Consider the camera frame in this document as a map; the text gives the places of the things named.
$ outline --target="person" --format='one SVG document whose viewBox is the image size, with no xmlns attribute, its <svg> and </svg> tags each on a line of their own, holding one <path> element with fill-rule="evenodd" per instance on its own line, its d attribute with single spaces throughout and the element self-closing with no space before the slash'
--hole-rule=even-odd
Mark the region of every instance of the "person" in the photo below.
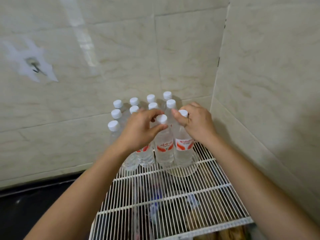
<svg viewBox="0 0 320 240">
<path fill-rule="evenodd" d="M 175 119 L 215 156 L 268 239 L 320 239 L 319 227 L 303 210 L 216 133 L 205 108 L 193 102 L 181 109 L 189 118 L 173 109 Z M 83 239 L 123 161 L 167 128 L 162 124 L 150 128 L 150 121 L 163 113 L 158 109 L 133 113 L 118 140 L 58 198 L 25 240 Z"/>
</svg>

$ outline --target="tiled wall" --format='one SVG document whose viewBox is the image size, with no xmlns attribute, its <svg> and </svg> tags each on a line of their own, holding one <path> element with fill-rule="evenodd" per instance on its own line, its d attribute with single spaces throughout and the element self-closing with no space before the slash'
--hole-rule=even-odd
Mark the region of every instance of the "tiled wall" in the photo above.
<svg viewBox="0 0 320 240">
<path fill-rule="evenodd" d="M 0 187 L 86 169 L 115 99 L 170 90 L 210 108 L 229 0 L 0 0 Z M 19 75 L 5 41 L 45 50 Z"/>
<path fill-rule="evenodd" d="M 211 112 L 320 223 L 320 0 L 230 0 Z"/>
</svg>

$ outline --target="bottle cap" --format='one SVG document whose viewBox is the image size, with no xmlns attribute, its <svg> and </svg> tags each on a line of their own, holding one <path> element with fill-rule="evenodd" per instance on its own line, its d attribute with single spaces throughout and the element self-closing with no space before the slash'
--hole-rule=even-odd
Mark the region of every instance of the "bottle cap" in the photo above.
<svg viewBox="0 0 320 240">
<path fill-rule="evenodd" d="M 110 121 L 108 123 L 108 128 L 109 130 L 111 130 L 112 132 L 118 131 L 120 129 L 120 125 L 119 122 L 116 120 Z"/>
<path fill-rule="evenodd" d="M 119 119 L 121 118 L 122 116 L 122 113 L 121 113 L 121 110 L 120 109 L 114 109 L 111 111 L 111 116 L 114 118 L 114 119 Z"/>
<path fill-rule="evenodd" d="M 139 99 L 137 97 L 130 98 L 131 106 L 137 106 L 139 104 Z"/>
<path fill-rule="evenodd" d="M 163 98 L 165 100 L 169 100 L 169 99 L 172 99 L 172 93 L 170 91 L 166 91 L 163 93 Z"/>
<path fill-rule="evenodd" d="M 155 119 L 160 124 L 165 124 L 166 125 L 168 123 L 168 117 L 165 114 L 159 114 Z"/>
<path fill-rule="evenodd" d="M 123 106 L 123 103 L 122 103 L 122 101 L 120 99 L 118 99 L 118 100 L 113 101 L 113 106 L 116 109 L 120 109 Z"/>
<path fill-rule="evenodd" d="M 149 94 L 147 97 L 146 97 L 146 100 L 148 101 L 148 103 L 154 103 L 156 101 L 156 97 L 154 94 Z"/>
<path fill-rule="evenodd" d="M 157 103 L 150 103 L 149 104 L 149 109 L 158 109 L 158 108 L 159 108 L 159 106 Z"/>
<path fill-rule="evenodd" d="M 167 107 L 169 109 L 176 109 L 177 108 L 176 101 L 174 99 L 167 100 Z"/>
<path fill-rule="evenodd" d="M 188 117 L 188 111 L 186 111 L 186 110 L 184 110 L 184 109 L 181 109 L 181 110 L 179 110 L 179 112 L 180 112 L 180 114 L 183 116 L 183 117 Z"/>
<path fill-rule="evenodd" d="M 138 112 L 138 110 L 139 110 L 139 107 L 138 107 L 138 106 L 132 106 L 132 107 L 130 108 L 130 113 L 132 114 L 132 113 L 134 113 L 134 112 Z"/>
</svg>

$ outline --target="metal rack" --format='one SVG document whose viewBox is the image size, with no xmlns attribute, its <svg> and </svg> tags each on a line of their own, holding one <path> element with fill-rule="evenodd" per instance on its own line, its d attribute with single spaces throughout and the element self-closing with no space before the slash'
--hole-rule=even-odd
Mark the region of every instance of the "metal rack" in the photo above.
<svg viewBox="0 0 320 240">
<path fill-rule="evenodd" d="M 185 239 L 252 222 L 222 168 L 196 142 L 189 167 L 120 169 L 89 239 Z"/>
</svg>

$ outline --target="hand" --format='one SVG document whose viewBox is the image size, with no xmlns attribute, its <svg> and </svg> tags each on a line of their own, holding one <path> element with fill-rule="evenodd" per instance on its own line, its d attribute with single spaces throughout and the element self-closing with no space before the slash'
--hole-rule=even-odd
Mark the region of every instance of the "hand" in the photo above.
<svg viewBox="0 0 320 240">
<path fill-rule="evenodd" d="M 189 117 L 183 117 L 176 109 L 172 109 L 171 113 L 193 139 L 206 145 L 206 141 L 217 135 L 210 112 L 200 104 L 192 102 L 180 109 L 188 111 Z"/>
<path fill-rule="evenodd" d="M 137 113 L 132 113 L 117 143 L 130 153 L 144 148 L 160 131 L 168 128 L 165 124 L 150 128 L 150 121 L 154 122 L 155 117 L 162 114 L 164 112 L 159 109 L 140 109 Z"/>
</svg>

